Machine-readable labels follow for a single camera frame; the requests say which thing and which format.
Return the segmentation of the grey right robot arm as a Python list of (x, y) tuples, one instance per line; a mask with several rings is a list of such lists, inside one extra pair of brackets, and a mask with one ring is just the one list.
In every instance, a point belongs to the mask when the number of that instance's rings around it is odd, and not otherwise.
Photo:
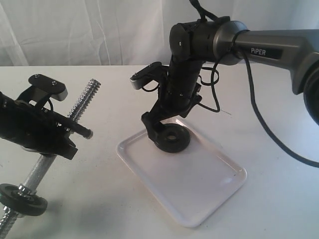
[(286, 69), (292, 91), (303, 94), (307, 111), (319, 120), (319, 32), (316, 29), (250, 31), (228, 17), (215, 21), (199, 19), (177, 23), (170, 30), (171, 59), (168, 66), (152, 63), (142, 70), (142, 82), (158, 83), (158, 99), (142, 115), (148, 137), (166, 152), (184, 150), (189, 131), (175, 123), (163, 124), (174, 116), (185, 118), (201, 102), (198, 78), (205, 62), (235, 65), (241, 60)]

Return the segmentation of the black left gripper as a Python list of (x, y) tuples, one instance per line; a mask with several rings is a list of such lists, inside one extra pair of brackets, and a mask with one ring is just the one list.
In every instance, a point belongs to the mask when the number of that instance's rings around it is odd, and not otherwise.
[[(93, 137), (90, 129), (70, 118), (62, 119), (67, 131), (84, 138)], [(0, 137), (31, 151), (60, 155), (69, 160), (78, 151), (65, 132), (59, 130), (51, 113), (45, 114), (33, 105), (13, 100), (4, 94), (0, 95)]]

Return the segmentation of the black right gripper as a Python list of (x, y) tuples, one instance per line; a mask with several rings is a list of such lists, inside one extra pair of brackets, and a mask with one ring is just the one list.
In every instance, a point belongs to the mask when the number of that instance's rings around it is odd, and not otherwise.
[(145, 125), (148, 137), (157, 147), (162, 146), (161, 134), (164, 131), (162, 120), (181, 116), (185, 118), (190, 110), (201, 101), (197, 95), (200, 89), (197, 79), (203, 66), (202, 60), (180, 60), (171, 56), (169, 65), (158, 84), (158, 99), (141, 120)]

